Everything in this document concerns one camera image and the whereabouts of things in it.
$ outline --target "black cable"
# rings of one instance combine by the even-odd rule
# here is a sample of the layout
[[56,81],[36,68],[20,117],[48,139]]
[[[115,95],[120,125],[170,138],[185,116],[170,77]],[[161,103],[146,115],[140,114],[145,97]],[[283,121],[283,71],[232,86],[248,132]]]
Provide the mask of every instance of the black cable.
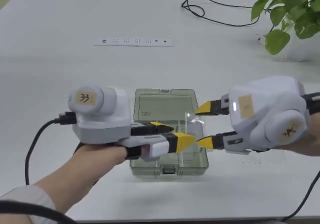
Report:
[[37,141],[40,137],[40,135],[42,134],[42,132],[51,124],[60,124],[60,125],[70,125],[70,124],[76,124],[77,123],[77,119],[76,119],[76,114],[72,111],[66,111],[63,114],[59,115],[59,118],[53,119],[48,121],[46,124],[44,124],[36,133],[32,144],[28,150],[28,153],[26,154],[25,157],[25,163],[24,163],[24,178],[25,178],[25,184],[29,185],[30,184],[30,180],[29,180],[29,162],[30,162],[30,157],[32,152],[35,149],[35,146],[37,144]]
[[[252,9],[252,6],[243,6],[243,5],[229,5],[229,4],[224,4],[224,3],[221,3],[221,2],[217,2],[217,1],[214,1],[214,0],[208,0],[212,3],[215,3],[215,4],[218,4],[218,5],[222,5],[222,6],[225,6],[225,7],[232,7],[232,8],[245,8],[245,9]],[[205,10],[199,6],[199,5],[194,5],[194,4],[189,4],[189,0],[185,0],[182,4],[181,4],[181,7],[186,9],[187,11],[191,12],[193,15],[195,15],[196,17],[198,18],[202,18],[202,19],[205,19],[205,20],[208,20],[210,22],[214,22],[214,23],[218,23],[218,24],[222,24],[222,25],[226,25],[226,26],[229,26],[229,27],[247,27],[247,26],[251,26],[251,25],[254,25],[256,24],[259,19],[260,19],[260,16],[252,23],[248,23],[248,24],[242,24],[242,25],[237,25],[237,24],[229,24],[229,23],[224,23],[222,21],[218,21],[218,20],[213,20],[213,19],[210,19],[210,18],[207,18],[205,17]],[[194,8],[198,8],[202,11],[202,14],[198,14],[196,13],[195,11],[191,10],[190,7],[194,7]]]
[[317,183],[319,178],[320,178],[320,170],[319,170],[318,174],[315,176],[315,178],[313,179],[311,185],[309,186],[308,191],[306,192],[306,194],[305,194],[302,202],[298,206],[298,208],[292,214],[290,214],[290,215],[284,217],[283,219],[281,219],[281,222],[285,222],[285,221],[289,220],[290,218],[293,218],[301,210],[301,208],[305,205],[308,197],[310,196],[310,193],[312,192],[312,190],[315,187],[315,184]]
[[274,29],[275,29],[275,26],[273,25],[268,33],[272,32]]
[[25,184],[26,185],[29,185],[30,182],[29,182],[29,162],[30,162],[30,157],[31,157],[31,154],[32,152],[34,151],[35,149],[35,146],[37,144],[37,141],[41,135],[41,133],[50,125],[52,124],[56,124],[57,123],[57,119],[53,119],[53,120],[50,120],[48,121],[46,124],[44,124],[39,130],[38,132],[36,133],[33,141],[32,141],[32,144],[28,150],[28,153],[26,154],[26,157],[25,157],[25,163],[24,163],[24,177],[25,177]]
[[0,214],[24,214],[47,218],[63,224],[77,224],[70,217],[50,208],[11,200],[0,200]]

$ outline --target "white power strip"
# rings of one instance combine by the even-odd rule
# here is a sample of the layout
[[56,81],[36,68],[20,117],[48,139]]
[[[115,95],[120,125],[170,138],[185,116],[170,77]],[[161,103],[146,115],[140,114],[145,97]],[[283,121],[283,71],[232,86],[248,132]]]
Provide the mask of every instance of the white power strip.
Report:
[[172,38],[154,37],[103,37],[94,46],[172,47]]

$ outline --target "clear container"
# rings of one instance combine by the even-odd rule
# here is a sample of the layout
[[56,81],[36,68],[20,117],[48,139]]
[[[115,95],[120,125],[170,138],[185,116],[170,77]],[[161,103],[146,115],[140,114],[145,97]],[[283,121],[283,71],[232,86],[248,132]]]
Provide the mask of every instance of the clear container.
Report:
[[[198,109],[192,89],[137,89],[133,118],[135,122],[161,122],[174,127],[174,132],[204,136],[203,122],[193,113]],[[206,150],[196,143],[180,153],[168,153],[156,161],[131,160],[136,176],[199,176],[208,168]]]

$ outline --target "potted plant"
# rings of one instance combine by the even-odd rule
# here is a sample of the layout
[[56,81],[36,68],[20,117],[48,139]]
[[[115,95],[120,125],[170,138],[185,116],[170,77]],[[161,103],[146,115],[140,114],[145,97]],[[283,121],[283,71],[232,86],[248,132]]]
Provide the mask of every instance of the potted plant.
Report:
[[292,34],[304,40],[320,32],[320,0],[258,0],[252,7],[251,20],[263,11],[270,13],[273,24],[265,37],[265,48],[272,55],[284,49]]

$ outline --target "white tabletop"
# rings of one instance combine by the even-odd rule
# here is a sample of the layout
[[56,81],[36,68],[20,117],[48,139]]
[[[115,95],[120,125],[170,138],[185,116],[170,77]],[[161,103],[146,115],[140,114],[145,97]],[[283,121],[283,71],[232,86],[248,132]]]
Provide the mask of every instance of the white tabletop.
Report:
[[[126,89],[194,89],[198,103],[229,87],[270,75],[293,76],[320,88],[316,63],[279,62],[257,44],[253,27],[195,18],[183,0],[13,0],[0,11],[0,194],[24,185],[24,161],[37,130],[67,110],[83,84]],[[244,24],[250,11],[208,4],[214,19]],[[216,0],[249,5],[256,0]],[[173,47],[93,46],[97,37],[172,37]],[[208,118],[206,134],[231,130],[227,117]],[[46,130],[30,161],[35,182],[60,167],[78,141],[70,126]],[[208,152],[203,176],[136,177],[125,162],[102,178],[68,215],[79,221],[217,220],[281,217],[294,211],[320,158],[289,152],[249,157]],[[300,217],[318,217],[316,186]]]

